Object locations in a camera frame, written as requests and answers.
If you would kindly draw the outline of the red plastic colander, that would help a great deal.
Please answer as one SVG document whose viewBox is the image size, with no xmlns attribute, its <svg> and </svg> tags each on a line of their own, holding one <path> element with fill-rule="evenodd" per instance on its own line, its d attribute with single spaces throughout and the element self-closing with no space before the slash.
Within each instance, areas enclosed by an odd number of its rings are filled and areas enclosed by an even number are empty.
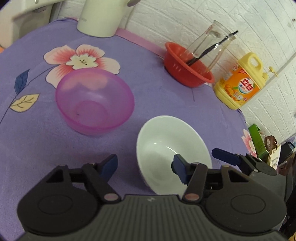
<svg viewBox="0 0 296 241">
<path fill-rule="evenodd" d="M 182 85 L 195 88 L 202 84 L 214 84 L 214 75 L 206 71 L 206 66 L 198 60 L 191 66 L 186 64 L 193 55 L 189 53 L 186 57 L 182 57 L 186 49 L 174 42 L 165 44 L 166 54 L 164 57 L 164 67 L 166 71 Z"/>
</svg>

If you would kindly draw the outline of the brown paper bag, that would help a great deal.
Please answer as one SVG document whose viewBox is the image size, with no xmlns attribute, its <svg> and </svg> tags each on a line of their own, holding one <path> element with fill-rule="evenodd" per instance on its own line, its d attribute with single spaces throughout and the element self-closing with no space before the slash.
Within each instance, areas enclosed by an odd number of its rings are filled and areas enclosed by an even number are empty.
<svg viewBox="0 0 296 241">
<path fill-rule="evenodd" d="M 267 164 L 272 168 L 277 169 L 280 160 L 281 145 L 277 143 L 274 136 L 265 137 L 264 144 L 268 152 Z"/>
</svg>

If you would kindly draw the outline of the green box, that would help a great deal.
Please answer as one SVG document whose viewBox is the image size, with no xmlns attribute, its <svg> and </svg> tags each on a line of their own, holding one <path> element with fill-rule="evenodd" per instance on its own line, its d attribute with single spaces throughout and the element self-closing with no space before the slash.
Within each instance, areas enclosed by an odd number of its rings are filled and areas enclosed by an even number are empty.
<svg viewBox="0 0 296 241">
<path fill-rule="evenodd" d="M 259 127 L 256 124 L 253 124 L 248 128 L 248 130 L 252 138 L 257 157 L 262 161 L 267 162 L 269 152 L 265 147 L 264 138 L 262 138 L 261 134 L 259 133 Z"/>
</svg>

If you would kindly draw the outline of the black stirring stick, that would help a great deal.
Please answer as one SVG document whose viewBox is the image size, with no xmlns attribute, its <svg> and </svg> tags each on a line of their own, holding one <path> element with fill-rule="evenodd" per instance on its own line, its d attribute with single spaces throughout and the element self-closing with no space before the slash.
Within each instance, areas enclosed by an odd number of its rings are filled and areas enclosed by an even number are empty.
<svg viewBox="0 0 296 241">
<path fill-rule="evenodd" d="M 201 58 L 203 58 L 205 55 L 207 55 L 212 50 L 216 49 L 219 45 L 221 45 L 222 43 L 224 43 L 225 41 L 227 41 L 228 39 L 230 39 L 231 37 L 233 37 L 234 35 L 236 35 L 238 32 L 239 31 L 236 30 L 235 32 L 230 33 L 223 40 L 221 40 L 220 42 L 217 42 L 216 44 L 213 44 L 212 46 L 210 46 L 209 48 L 207 48 L 205 51 L 203 51 L 202 54 L 199 57 L 193 57 L 191 60 L 188 60 L 186 62 L 186 64 L 188 66 L 193 65 L 195 62 L 197 62 L 198 60 L 200 60 Z"/>
</svg>

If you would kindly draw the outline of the purple plastic bowl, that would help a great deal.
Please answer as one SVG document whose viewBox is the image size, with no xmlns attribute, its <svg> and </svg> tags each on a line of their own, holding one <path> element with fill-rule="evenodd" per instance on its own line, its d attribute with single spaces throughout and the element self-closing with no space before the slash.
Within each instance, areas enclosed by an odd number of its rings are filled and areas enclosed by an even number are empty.
<svg viewBox="0 0 296 241">
<path fill-rule="evenodd" d="M 55 101 L 65 123 L 88 136 L 118 128 L 130 118 L 135 106 L 134 95 L 124 80 L 96 68 L 65 75 L 56 87 Z"/>
</svg>

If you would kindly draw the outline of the white water dispenser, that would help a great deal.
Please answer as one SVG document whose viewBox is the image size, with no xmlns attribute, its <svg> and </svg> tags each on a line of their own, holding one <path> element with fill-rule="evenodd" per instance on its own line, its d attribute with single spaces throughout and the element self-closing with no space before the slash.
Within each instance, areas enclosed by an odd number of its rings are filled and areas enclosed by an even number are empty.
<svg viewBox="0 0 296 241">
<path fill-rule="evenodd" d="M 6 49 L 16 40 L 50 22 L 55 4 L 62 1 L 7 1 L 1 8 L 1 47 Z"/>
</svg>

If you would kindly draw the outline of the white red ceramic bowl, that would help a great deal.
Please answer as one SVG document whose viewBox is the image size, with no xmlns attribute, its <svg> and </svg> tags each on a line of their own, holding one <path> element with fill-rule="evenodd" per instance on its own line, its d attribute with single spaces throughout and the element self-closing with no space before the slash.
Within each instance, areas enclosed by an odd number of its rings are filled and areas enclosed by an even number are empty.
<svg viewBox="0 0 296 241">
<path fill-rule="evenodd" d="M 171 170 L 176 154 L 188 163 L 212 168 L 209 151 L 199 134 L 186 122 L 173 116 L 148 120 L 137 137 L 137 163 L 146 185 L 158 195 L 182 196 L 186 185 Z"/>
</svg>

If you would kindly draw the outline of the white thermos jug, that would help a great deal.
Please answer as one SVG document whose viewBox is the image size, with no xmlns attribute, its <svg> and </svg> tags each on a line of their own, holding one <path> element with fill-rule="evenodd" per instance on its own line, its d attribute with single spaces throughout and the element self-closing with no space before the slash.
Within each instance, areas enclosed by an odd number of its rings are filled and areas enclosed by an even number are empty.
<svg viewBox="0 0 296 241">
<path fill-rule="evenodd" d="M 79 17 L 77 30 L 92 37 L 112 37 L 128 8 L 138 3 L 139 1 L 128 0 L 87 0 Z"/>
</svg>

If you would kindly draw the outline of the purple floral tablecloth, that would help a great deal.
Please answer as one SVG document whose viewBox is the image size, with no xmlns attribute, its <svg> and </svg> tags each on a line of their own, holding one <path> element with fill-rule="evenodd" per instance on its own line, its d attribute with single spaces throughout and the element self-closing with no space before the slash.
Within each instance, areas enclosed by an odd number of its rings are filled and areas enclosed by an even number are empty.
<svg viewBox="0 0 296 241">
<path fill-rule="evenodd" d="M 121 37 L 100 39 L 76 29 L 73 19 L 54 21 L 16 41 L 1 53 L 1 234 L 15 240 L 23 229 L 16 214 L 19 200 L 58 165 L 79 168 L 118 156 L 110 185 L 120 195 L 152 195 L 136 158 L 140 128 L 150 118 L 170 115 L 188 123 L 208 150 L 246 154 L 247 126 L 241 111 L 227 108 L 211 87 L 190 89 L 172 78 L 162 59 Z M 130 119 L 102 136 L 72 130 L 62 119 L 55 88 L 46 82 L 53 66 L 44 55 L 56 47 L 82 44 L 102 49 L 120 64 L 119 77 L 131 88 L 135 108 Z"/>
</svg>

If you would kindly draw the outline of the glass pitcher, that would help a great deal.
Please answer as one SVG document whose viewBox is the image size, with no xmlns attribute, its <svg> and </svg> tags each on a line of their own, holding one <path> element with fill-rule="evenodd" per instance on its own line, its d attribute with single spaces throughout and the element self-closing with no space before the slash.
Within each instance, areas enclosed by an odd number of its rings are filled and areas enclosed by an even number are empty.
<svg viewBox="0 0 296 241">
<path fill-rule="evenodd" d="M 214 20 L 208 29 L 198 37 L 181 55 L 190 67 L 202 63 L 198 68 L 201 75 L 211 71 L 229 44 L 236 39 L 238 31 L 231 32 L 220 22 Z"/>
</svg>

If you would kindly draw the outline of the yellow detergent bottle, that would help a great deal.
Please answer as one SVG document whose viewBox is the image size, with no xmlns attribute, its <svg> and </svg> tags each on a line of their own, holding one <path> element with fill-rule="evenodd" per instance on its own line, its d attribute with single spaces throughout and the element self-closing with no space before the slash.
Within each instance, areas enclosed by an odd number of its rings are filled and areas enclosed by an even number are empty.
<svg viewBox="0 0 296 241">
<path fill-rule="evenodd" d="M 255 53 L 249 52 L 236 62 L 213 89 L 220 101 L 230 109 L 237 110 L 262 90 L 268 80 L 262 61 Z"/>
</svg>

